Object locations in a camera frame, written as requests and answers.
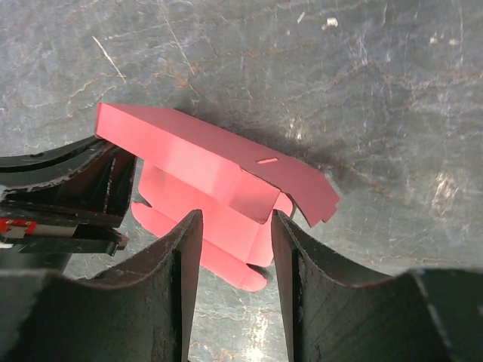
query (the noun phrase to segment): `black plastic part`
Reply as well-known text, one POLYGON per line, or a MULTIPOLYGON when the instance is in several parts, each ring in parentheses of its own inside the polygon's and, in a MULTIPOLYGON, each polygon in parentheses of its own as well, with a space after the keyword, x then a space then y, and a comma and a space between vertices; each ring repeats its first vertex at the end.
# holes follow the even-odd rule
POLYGON ((71 238, 27 235, 15 240, 21 245, 19 253, 105 253, 111 256, 118 249, 124 249, 128 242, 114 229, 90 225, 79 225, 71 238))
POLYGON ((117 228, 128 210, 136 157, 96 137, 43 152, 0 158, 0 218, 76 228, 72 238, 8 238, 21 253, 108 253, 122 249, 117 228))
POLYGON ((72 254, 20 253, 21 245, 0 250, 0 269, 50 268, 63 272, 72 254))
POLYGON ((289 361, 481 361, 483 274, 397 277, 351 262, 274 212, 272 244, 289 361))
POLYGON ((186 361, 202 214, 89 281, 0 271, 0 360, 186 361))

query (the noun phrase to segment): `pink paper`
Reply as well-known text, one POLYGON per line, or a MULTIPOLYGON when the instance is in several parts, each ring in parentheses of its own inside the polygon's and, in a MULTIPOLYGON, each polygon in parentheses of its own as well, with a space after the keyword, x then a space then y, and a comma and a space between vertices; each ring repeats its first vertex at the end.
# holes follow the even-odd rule
POLYGON ((273 258, 272 210, 297 203, 310 225, 336 211, 337 194, 317 170, 174 109, 100 104, 97 135, 145 160, 134 217, 161 237, 189 211, 204 218, 201 264, 234 287, 265 279, 247 267, 273 258))

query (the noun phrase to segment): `gray concrete floor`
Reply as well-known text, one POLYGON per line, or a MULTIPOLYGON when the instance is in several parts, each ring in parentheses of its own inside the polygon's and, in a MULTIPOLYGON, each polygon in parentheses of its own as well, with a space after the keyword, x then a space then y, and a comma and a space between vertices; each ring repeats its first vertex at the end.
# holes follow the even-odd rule
MULTIPOLYGON (((339 211, 309 232, 350 259, 482 264, 479 0, 1 0, 0 14, 2 155, 91 135, 98 102, 175 107, 330 175, 339 211)), ((68 274, 154 240, 131 215, 122 231, 127 251, 68 274)), ((192 361, 287 360, 270 272, 246 293, 200 271, 192 361)))

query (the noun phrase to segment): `red label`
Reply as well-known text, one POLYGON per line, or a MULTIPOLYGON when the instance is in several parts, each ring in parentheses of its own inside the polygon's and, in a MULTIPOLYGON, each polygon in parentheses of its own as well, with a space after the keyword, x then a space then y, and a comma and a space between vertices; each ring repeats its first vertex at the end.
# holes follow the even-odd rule
POLYGON ((0 232, 7 232, 11 226, 21 228, 27 227, 25 234, 28 235, 33 233, 37 226, 37 222, 32 220, 8 219, 6 217, 0 219, 0 232))

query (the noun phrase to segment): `scratch on floor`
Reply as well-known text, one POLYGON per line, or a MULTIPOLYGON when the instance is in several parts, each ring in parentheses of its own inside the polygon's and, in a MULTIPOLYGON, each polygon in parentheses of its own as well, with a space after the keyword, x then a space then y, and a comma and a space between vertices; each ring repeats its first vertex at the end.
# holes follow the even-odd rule
POLYGON ((302 21, 303 17, 305 17, 305 11, 297 19, 297 24, 300 24, 300 22, 302 21))
POLYGON ((189 67, 189 70, 191 70, 191 74, 195 74, 195 71, 193 70, 193 68, 191 67, 191 64, 189 64, 189 61, 188 61, 188 58, 186 57, 186 54, 184 53, 184 50, 183 48, 181 47, 181 44, 180 42, 178 41, 178 38, 176 37, 176 34, 174 34, 174 31, 173 31, 173 28, 171 28, 171 24, 169 23, 168 21, 168 17, 165 15, 165 20, 166 20, 166 24, 168 25, 168 28, 169 28, 169 31, 171 32, 176 44, 178 45, 178 48, 180 49, 181 51, 181 54, 183 55, 183 58, 184 60, 186 61, 186 64, 188 64, 188 67, 189 67))
POLYGON ((117 71, 117 73, 119 74, 119 76, 122 78, 122 80, 124 81, 124 83, 127 83, 126 82, 126 77, 123 76, 123 74, 121 73, 121 71, 119 70, 119 68, 114 64, 114 61, 112 60, 112 58, 108 55, 108 53, 106 52, 106 49, 104 49, 104 47, 102 46, 102 44, 96 39, 95 36, 92 37, 92 39, 97 43, 97 45, 99 45, 99 48, 103 51, 104 53, 104 56, 107 58, 107 60, 112 64, 112 66, 114 67, 114 69, 117 71))

